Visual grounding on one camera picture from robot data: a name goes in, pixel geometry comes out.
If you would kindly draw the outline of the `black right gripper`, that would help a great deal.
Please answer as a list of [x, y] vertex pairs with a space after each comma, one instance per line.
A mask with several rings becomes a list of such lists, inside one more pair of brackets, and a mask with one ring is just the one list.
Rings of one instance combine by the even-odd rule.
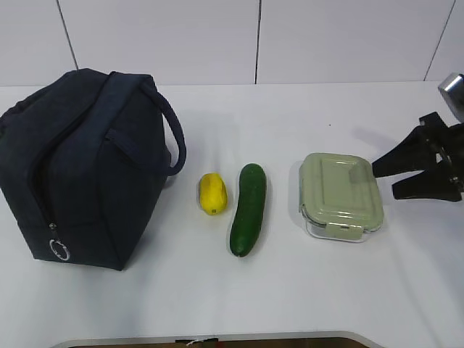
[[424, 170], [392, 185], [401, 199], [462, 200], [463, 124], [447, 126], [437, 112], [419, 118], [420, 125], [390, 152], [372, 163], [376, 178]]

